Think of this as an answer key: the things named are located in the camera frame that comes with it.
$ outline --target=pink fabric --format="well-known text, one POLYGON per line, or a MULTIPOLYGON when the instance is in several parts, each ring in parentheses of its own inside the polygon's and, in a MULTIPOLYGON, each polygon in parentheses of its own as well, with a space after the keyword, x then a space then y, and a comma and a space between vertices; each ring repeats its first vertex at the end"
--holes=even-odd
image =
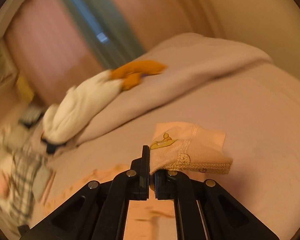
POLYGON ((70 87, 102 71, 61 0, 26 0, 5 40, 47 104, 60 103, 70 87))
POLYGON ((159 123, 150 145, 150 174, 160 169, 228 174, 233 160, 222 152, 225 138, 197 124, 159 123))

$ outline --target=curtain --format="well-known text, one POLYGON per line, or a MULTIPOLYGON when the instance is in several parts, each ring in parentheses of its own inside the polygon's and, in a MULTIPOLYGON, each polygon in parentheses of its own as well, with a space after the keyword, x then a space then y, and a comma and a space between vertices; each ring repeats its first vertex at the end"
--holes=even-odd
POLYGON ((63 0, 105 68, 117 68, 144 54, 111 0, 63 0))
POLYGON ((5 41, 16 66, 47 104, 103 70, 61 0, 26 0, 5 41))
POLYGON ((224 38, 209 0, 26 0, 5 34, 46 104, 180 33, 224 38))
POLYGON ((225 37, 209 0, 112 0, 142 46, 149 50, 177 34, 225 37))

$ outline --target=clothing pile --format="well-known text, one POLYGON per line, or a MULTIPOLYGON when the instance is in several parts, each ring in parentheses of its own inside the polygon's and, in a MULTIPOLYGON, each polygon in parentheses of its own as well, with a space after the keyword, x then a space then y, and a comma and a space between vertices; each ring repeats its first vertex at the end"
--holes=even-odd
POLYGON ((0 211, 9 229, 29 222, 35 202, 44 204, 55 172, 47 166, 44 149, 33 147, 33 134, 43 116, 29 106, 19 122, 0 132, 0 211))

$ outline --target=white towel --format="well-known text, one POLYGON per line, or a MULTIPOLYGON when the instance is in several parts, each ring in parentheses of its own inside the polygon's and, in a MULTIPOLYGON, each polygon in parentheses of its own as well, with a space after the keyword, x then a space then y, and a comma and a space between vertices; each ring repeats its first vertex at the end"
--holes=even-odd
POLYGON ((60 105, 51 105, 43 117, 44 138, 62 144, 79 133, 121 91, 122 79, 109 80, 110 70, 68 90, 60 105))

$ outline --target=plaid shirt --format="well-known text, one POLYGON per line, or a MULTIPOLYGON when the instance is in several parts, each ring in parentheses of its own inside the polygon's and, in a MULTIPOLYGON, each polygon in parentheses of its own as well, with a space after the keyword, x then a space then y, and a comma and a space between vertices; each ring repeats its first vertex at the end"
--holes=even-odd
POLYGON ((31 218, 34 196, 32 185, 39 168, 46 164, 47 159, 40 155, 15 152, 14 167, 11 172, 11 192, 13 194, 10 217, 18 226, 27 224, 31 218))

